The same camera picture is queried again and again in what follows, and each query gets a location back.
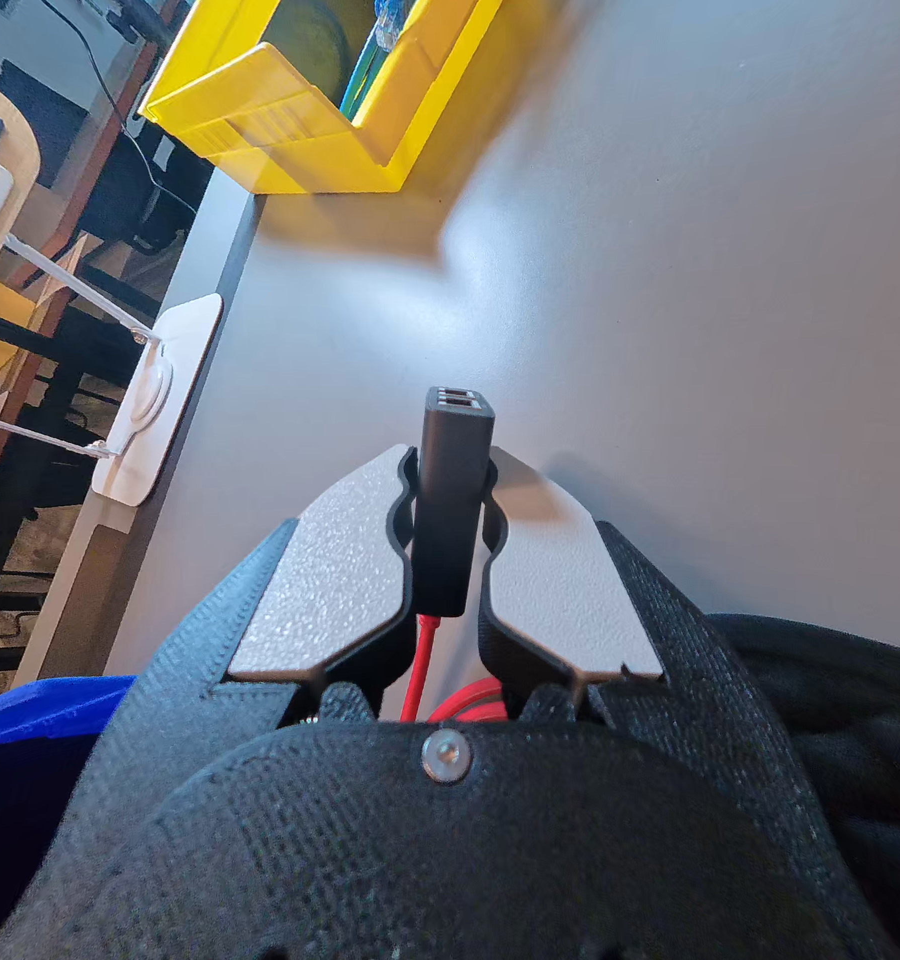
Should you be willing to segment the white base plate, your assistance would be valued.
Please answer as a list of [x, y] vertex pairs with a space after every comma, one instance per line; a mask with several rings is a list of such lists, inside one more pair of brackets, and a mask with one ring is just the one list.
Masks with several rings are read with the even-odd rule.
[[189, 402], [223, 309], [220, 294], [181, 303], [156, 320], [97, 461], [95, 494], [129, 507], [152, 492]]

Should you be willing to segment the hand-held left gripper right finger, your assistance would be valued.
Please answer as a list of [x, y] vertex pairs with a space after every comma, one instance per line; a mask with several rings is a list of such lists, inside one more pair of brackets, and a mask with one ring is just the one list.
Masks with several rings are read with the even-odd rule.
[[657, 680], [663, 666], [597, 522], [571, 494], [494, 446], [480, 658], [502, 683]]

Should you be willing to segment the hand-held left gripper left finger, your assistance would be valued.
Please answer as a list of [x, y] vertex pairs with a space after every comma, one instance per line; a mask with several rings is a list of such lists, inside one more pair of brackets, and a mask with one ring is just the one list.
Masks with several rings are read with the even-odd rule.
[[303, 510], [229, 667], [243, 682], [329, 683], [332, 671], [403, 638], [416, 449], [396, 444]]

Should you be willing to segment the black square box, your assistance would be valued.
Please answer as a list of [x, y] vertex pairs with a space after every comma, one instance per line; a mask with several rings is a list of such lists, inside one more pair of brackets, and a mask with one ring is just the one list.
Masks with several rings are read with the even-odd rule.
[[52, 186], [81, 131], [88, 112], [4, 58], [0, 92], [24, 115], [38, 143], [41, 167], [38, 182]]

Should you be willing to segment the blue plastic bin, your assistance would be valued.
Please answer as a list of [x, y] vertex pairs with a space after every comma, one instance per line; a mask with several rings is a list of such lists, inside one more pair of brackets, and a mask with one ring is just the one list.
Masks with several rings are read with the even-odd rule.
[[0, 695], [0, 928], [49, 849], [136, 677], [48, 678]]

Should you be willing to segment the thin metal rod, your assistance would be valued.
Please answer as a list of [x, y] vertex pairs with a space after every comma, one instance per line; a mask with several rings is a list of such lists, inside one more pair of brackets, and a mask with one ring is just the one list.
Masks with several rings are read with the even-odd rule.
[[95, 460], [110, 460], [122, 455], [123, 448], [113, 449], [107, 446], [107, 441], [98, 439], [88, 445], [79, 445], [61, 438], [52, 437], [0, 419], [0, 430], [24, 437], [28, 440], [43, 443], [73, 454], [91, 457]]
[[90, 284], [83, 282], [71, 271], [60, 266], [55, 261], [35, 249], [33, 246], [21, 241], [14, 234], [7, 234], [2, 240], [2, 245], [9, 249], [15, 255], [24, 258], [29, 263], [36, 266], [47, 276], [62, 283], [73, 292], [83, 297], [85, 300], [102, 310], [106, 315], [118, 321], [119, 324], [130, 330], [135, 341], [139, 344], [152, 344], [159, 346], [161, 338], [150, 328], [138, 322], [128, 311], [118, 306], [107, 298], [104, 294], [97, 291]]

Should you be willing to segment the dark cloth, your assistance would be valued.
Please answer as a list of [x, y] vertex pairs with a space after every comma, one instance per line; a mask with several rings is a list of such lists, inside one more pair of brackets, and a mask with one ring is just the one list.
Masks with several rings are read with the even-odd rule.
[[708, 620], [782, 720], [844, 861], [900, 948], [900, 648], [779, 618]]

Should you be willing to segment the black ethernet port adapter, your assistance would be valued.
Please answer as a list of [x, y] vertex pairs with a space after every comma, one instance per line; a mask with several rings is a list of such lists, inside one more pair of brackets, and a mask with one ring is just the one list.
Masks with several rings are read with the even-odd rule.
[[466, 608], [495, 412], [475, 390], [432, 387], [418, 449], [411, 567], [420, 616]]

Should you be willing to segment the yellow plastic bin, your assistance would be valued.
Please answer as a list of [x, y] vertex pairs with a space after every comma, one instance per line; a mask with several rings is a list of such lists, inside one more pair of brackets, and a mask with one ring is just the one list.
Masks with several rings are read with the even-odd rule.
[[257, 195], [395, 193], [501, 5], [415, 3], [350, 120], [262, 40], [277, 2], [195, 2], [141, 114]]

